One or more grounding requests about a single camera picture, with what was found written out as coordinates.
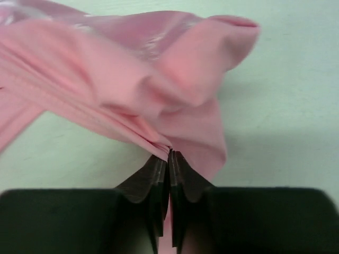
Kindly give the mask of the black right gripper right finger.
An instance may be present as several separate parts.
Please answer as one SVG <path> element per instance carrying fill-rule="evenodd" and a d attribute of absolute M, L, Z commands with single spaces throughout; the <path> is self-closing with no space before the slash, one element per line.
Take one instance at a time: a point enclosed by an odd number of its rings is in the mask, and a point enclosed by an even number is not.
<path fill-rule="evenodd" d="M 179 151 L 168 155 L 171 199 L 172 246 L 182 253 L 190 212 L 199 206 L 203 192 L 213 184 L 196 172 Z"/>

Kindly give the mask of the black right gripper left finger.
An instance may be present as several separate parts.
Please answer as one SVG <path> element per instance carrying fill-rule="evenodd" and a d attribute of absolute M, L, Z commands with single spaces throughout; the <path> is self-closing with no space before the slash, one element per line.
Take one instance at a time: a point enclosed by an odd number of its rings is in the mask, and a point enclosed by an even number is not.
<path fill-rule="evenodd" d="M 139 210 L 146 224 L 153 253 L 159 253 L 159 238 L 164 235 L 169 187 L 167 162 L 152 155 L 133 175 L 114 188 Z"/>

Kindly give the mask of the pink floral pillowcase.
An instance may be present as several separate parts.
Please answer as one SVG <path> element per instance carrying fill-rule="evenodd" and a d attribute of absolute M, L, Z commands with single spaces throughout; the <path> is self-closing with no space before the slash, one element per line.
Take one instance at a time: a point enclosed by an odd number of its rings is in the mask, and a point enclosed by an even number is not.
<path fill-rule="evenodd" d="M 227 159 L 217 92 L 259 33 L 229 15 L 96 16 L 50 1 L 1 1 L 1 148 L 49 111 L 166 161 L 169 191 L 171 150 L 209 181 Z M 132 253 L 137 241 L 152 251 L 139 210 L 114 188 L 7 188 L 1 253 Z M 208 224 L 214 191 L 190 212 L 182 253 L 222 252 Z M 177 253 L 168 197 L 159 253 Z"/>

